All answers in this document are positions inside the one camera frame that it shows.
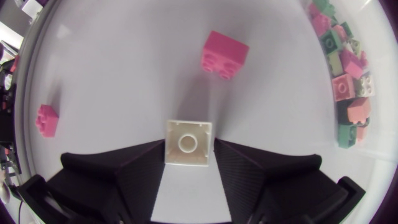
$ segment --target white table surface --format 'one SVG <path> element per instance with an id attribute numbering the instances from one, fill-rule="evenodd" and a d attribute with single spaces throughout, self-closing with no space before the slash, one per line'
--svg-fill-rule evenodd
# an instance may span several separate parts
<path id="1" fill-rule="evenodd" d="M 211 121 L 213 137 L 281 154 L 321 155 L 321 170 L 331 179 L 348 176 L 367 191 L 346 222 L 368 222 L 398 160 L 397 44 L 377 1 L 334 1 L 363 41 L 377 91 L 367 140 L 340 149 L 328 65 L 307 3 L 62 1 L 35 62 L 24 120 L 34 170 L 49 179 L 62 168 L 64 152 L 99 153 L 163 139 L 167 119 Z M 231 81 L 200 68 L 211 30 L 250 46 Z M 52 139 L 34 125 L 40 104 L 60 115 Z M 153 221 L 230 219 L 214 153 L 209 167 L 166 165 Z"/>

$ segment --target pink lego brick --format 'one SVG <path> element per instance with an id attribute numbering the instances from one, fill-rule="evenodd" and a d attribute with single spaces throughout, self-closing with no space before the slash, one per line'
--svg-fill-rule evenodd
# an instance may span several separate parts
<path id="1" fill-rule="evenodd" d="M 370 116 L 371 104 L 369 98 L 359 98 L 354 100 L 347 108 L 348 119 L 352 123 L 366 123 L 366 118 Z"/>
<path id="2" fill-rule="evenodd" d="M 356 127 L 356 140 L 362 141 L 365 139 L 366 132 L 368 130 L 367 126 L 358 126 Z"/>
<path id="3" fill-rule="evenodd" d="M 321 13 L 314 3 L 311 3 L 308 9 L 310 10 L 310 15 L 312 18 L 317 17 Z"/>
<path id="4" fill-rule="evenodd" d="M 318 37 L 321 37 L 331 28 L 331 19 L 323 14 L 312 19 L 312 25 Z"/>
<path id="5" fill-rule="evenodd" d="M 340 55 L 343 64 L 344 72 L 350 74 L 356 79 L 360 79 L 363 74 L 362 63 L 355 56 L 354 53 L 344 49 Z"/>
<path id="6" fill-rule="evenodd" d="M 366 68 L 369 65 L 369 62 L 368 62 L 368 60 L 366 58 L 365 51 L 361 52 L 361 65 L 362 65 L 363 68 Z"/>
<path id="7" fill-rule="evenodd" d="M 58 115 L 49 105 L 41 105 L 37 112 L 36 126 L 45 138 L 55 136 L 57 129 Z"/>
<path id="8" fill-rule="evenodd" d="M 353 77 L 348 74 L 331 80 L 335 101 L 347 100 L 355 97 Z"/>
<path id="9" fill-rule="evenodd" d="M 218 72 L 221 78 L 231 79 L 242 68 L 249 47 L 223 34 L 211 31 L 203 48 L 202 69 Z"/>
<path id="10" fill-rule="evenodd" d="M 338 34 L 338 36 L 340 37 L 340 40 L 342 42 L 345 42 L 346 40 L 348 40 L 348 36 L 347 36 L 346 31 L 344 30 L 344 27 L 337 24 L 333 27 L 333 29 L 336 31 L 336 33 Z"/>

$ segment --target pile of lego bricks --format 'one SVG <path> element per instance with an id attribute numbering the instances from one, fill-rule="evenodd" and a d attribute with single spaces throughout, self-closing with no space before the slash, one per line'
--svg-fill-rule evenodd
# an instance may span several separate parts
<path id="1" fill-rule="evenodd" d="M 313 0 L 309 6 L 312 25 L 329 63 L 337 107 L 338 145 L 354 146 L 365 137 L 374 96 L 366 53 L 347 22 L 339 23 L 329 0 Z"/>

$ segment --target green lego brick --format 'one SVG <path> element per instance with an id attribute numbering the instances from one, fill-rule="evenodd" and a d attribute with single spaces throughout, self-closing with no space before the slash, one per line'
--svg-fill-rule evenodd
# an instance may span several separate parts
<path id="1" fill-rule="evenodd" d="M 333 76 L 337 77 L 344 73 L 338 52 L 333 52 L 332 54 L 330 54 L 328 56 L 328 60 L 329 60 L 330 70 Z"/>
<path id="2" fill-rule="evenodd" d="M 328 32 L 323 34 L 320 37 L 320 41 L 327 56 L 343 49 L 340 37 L 333 29 L 330 29 Z"/>
<path id="3" fill-rule="evenodd" d="M 333 17 L 331 18 L 331 26 L 334 27 L 334 26 L 337 25 L 337 24 L 338 24 L 338 21 L 337 21 L 336 17 L 333 16 Z"/>
<path id="4" fill-rule="evenodd" d="M 361 43 L 357 40 L 351 39 L 348 41 L 348 43 L 351 45 L 351 47 L 354 50 L 354 54 L 358 57 L 361 58 L 361 53 L 362 53 L 362 46 Z"/>
<path id="5" fill-rule="evenodd" d="M 338 146 L 348 149 L 356 143 L 356 125 L 339 124 L 338 125 Z"/>
<path id="6" fill-rule="evenodd" d="M 330 18 L 335 16 L 335 7 L 329 3 L 329 0 L 313 0 L 312 2 L 322 14 Z"/>
<path id="7" fill-rule="evenodd" d="M 351 29 L 349 28 L 347 22 L 344 22 L 344 23 L 340 24 L 340 26 L 342 26 L 342 27 L 344 28 L 344 30 L 346 31 L 346 34 L 347 34 L 347 36 L 348 36 L 349 38 L 353 38 L 353 37 L 354 37 L 354 35 L 353 35 L 353 33 L 351 32 Z"/>

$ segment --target black cable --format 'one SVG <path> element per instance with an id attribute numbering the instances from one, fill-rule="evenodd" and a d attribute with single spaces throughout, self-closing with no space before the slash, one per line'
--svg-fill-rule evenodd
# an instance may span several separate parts
<path id="1" fill-rule="evenodd" d="M 18 209 L 18 224 L 21 224 L 21 208 L 22 208 L 22 203 L 24 201 L 21 201 L 21 203 L 19 204 L 19 209 Z"/>

